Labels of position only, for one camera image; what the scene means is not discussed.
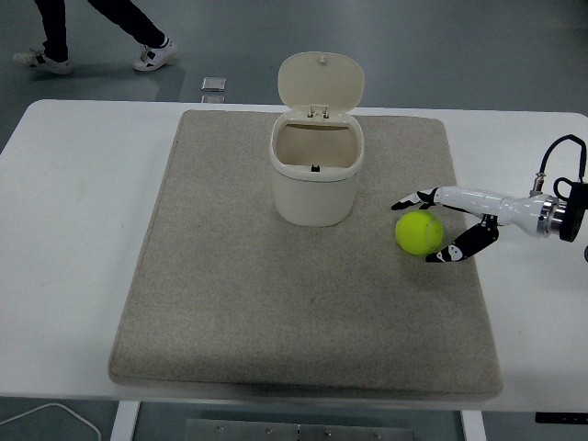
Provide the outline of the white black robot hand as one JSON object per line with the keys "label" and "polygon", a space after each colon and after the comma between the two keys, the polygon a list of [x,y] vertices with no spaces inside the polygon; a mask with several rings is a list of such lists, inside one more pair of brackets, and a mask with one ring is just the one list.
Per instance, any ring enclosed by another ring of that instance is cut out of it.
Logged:
{"label": "white black robot hand", "polygon": [[515,225],[530,236],[547,236],[547,202],[546,195],[509,198],[464,187],[435,187],[416,191],[391,208],[403,210],[418,206],[428,209],[441,205],[478,216],[479,223],[461,233],[442,250],[425,257],[428,263],[453,263],[467,260],[496,242],[501,226]]}

